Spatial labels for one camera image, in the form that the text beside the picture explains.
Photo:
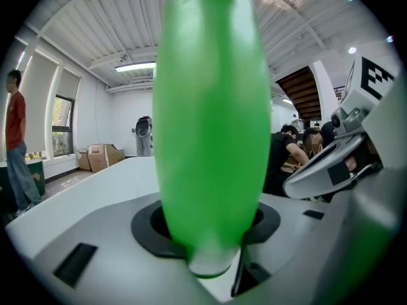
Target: floor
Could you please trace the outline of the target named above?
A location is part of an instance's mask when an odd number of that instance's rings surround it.
[[[73,186],[74,184],[82,181],[83,179],[91,176],[93,173],[87,170],[79,170],[72,174],[61,177],[60,179],[54,180],[47,185],[45,185],[45,194],[43,200],[51,198],[53,195],[56,195],[58,192],[61,192],[68,187]]]

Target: white roller shade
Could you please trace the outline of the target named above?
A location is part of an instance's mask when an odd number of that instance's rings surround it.
[[[79,77],[70,73],[69,71],[63,70],[61,75],[61,80],[59,83],[57,95],[61,95],[67,98],[75,99],[76,90],[79,85]]]
[[[45,150],[45,109],[57,64],[35,53],[24,72],[21,94],[25,99],[27,152]]]

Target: green plastic bottle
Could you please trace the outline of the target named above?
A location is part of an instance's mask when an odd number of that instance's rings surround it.
[[[167,0],[153,89],[155,161],[173,239],[198,275],[230,265],[270,148],[270,74],[251,0]]]

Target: window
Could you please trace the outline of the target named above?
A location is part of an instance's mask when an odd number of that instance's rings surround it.
[[[74,100],[57,95],[52,113],[52,149],[54,157],[72,154],[72,111]]]

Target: black shirt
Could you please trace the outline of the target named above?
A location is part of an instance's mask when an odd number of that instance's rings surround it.
[[[323,143],[322,143],[322,147],[326,148],[328,145],[330,145],[334,139],[335,139],[335,133],[334,133],[334,126],[332,124],[332,122],[327,122],[325,123],[321,130],[320,130],[320,135],[322,136],[323,139]]]
[[[281,172],[281,166],[287,161],[290,155],[286,148],[289,144],[296,144],[292,136],[284,133],[272,134],[272,146],[268,156],[267,177]]]

